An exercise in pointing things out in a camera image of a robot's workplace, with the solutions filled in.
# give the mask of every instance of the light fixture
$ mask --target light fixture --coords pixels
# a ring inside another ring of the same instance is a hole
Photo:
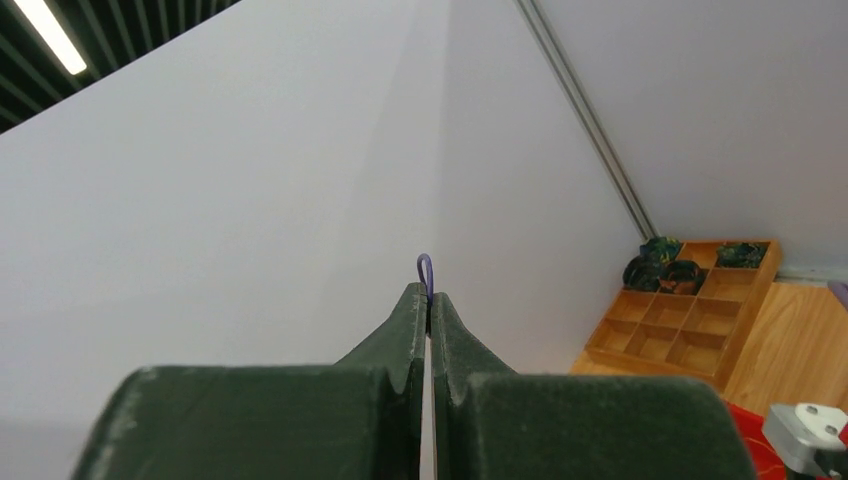
[[[15,3],[71,75],[86,69],[85,61],[44,0],[15,0]]]

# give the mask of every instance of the purple string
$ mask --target purple string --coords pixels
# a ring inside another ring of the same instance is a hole
[[[422,253],[418,255],[418,261],[416,262],[418,266],[418,280],[424,284],[424,288],[427,289],[427,305],[433,304],[433,260],[430,259],[430,255],[426,253]]]
[[[836,295],[839,303],[848,310],[848,283],[843,282],[827,282],[830,291]]]

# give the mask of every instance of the red object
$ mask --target red object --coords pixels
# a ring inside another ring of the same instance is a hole
[[[742,435],[742,440],[745,442],[745,448],[754,460],[754,467],[757,470],[757,478],[760,480],[786,480],[786,469],[783,461],[777,456],[777,453],[771,448],[765,435],[763,435],[763,417],[737,407],[732,403],[728,403],[730,414],[733,416],[733,421],[736,423],[736,428]],[[848,427],[842,430],[839,438],[848,436]]]

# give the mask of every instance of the ceiling slat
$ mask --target ceiling slat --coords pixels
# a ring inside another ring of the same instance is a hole
[[[14,123],[15,125],[17,125],[17,124],[19,124],[23,121],[17,115],[15,115],[14,113],[6,110],[3,107],[3,105],[0,105],[0,117],[5,118],[6,120]]]
[[[147,51],[153,50],[153,40],[150,38],[150,25],[147,23],[147,12],[144,10],[142,0],[135,0],[135,9],[138,12],[138,21],[141,23],[141,33],[144,37],[144,46]]]
[[[180,14],[179,14],[180,15],[180,34],[182,34],[183,32],[185,32],[185,0],[180,0],[179,11],[180,11]]]
[[[94,9],[91,8],[91,2],[88,0],[80,0],[80,4],[82,5],[82,11],[85,14],[85,18],[88,20],[88,23],[91,25],[91,29],[94,31],[97,43],[100,44],[100,48],[103,50],[103,53],[106,54],[106,59],[109,61],[109,65],[112,66],[112,71],[117,70],[118,61],[115,59],[115,52],[112,51],[112,46],[109,45],[109,40],[106,39],[106,34],[103,32],[103,26],[100,25],[100,20],[97,19]]]
[[[118,24],[118,31],[121,32],[121,41],[124,42],[124,48],[127,50],[127,56],[130,61],[135,61],[135,46],[130,39],[130,32],[127,29],[127,22],[124,21],[124,14],[121,12],[121,7],[118,6],[118,0],[109,0],[109,8],[112,10],[112,16],[115,18],[115,23]]]
[[[0,33],[0,50],[6,52],[6,55],[8,55],[12,61],[17,63],[18,66],[21,67],[21,69],[25,71],[30,78],[32,78],[32,81],[47,92],[53,100],[56,100],[57,102],[62,100],[62,95],[53,88],[53,85],[50,85],[50,82],[48,82],[46,78],[38,73],[38,70],[36,70],[35,67],[33,67],[20,52],[18,52],[18,49],[16,49],[14,45],[6,40],[6,37],[4,37],[2,33]]]
[[[29,95],[26,94],[23,90],[18,88],[17,85],[10,82],[8,78],[4,77],[2,73],[0,73],[0,87],[5,88],[12,95],[18,98],[22,103],[32,109],[33,112],[39,113],[44,110],[41,105],[38,104],[35,100],[32,99]]]
[[[168,31],[168,9],[165,8],[165,0],[159,0],[159,25],[162,27],[162,43],[171,39]]]

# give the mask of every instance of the white and gray plastic object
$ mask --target white and gray plastic object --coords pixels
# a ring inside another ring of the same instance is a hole
[[[825,405],[774,404],[763,435],[786,465],[787,479],[848,479],[848,414]]]

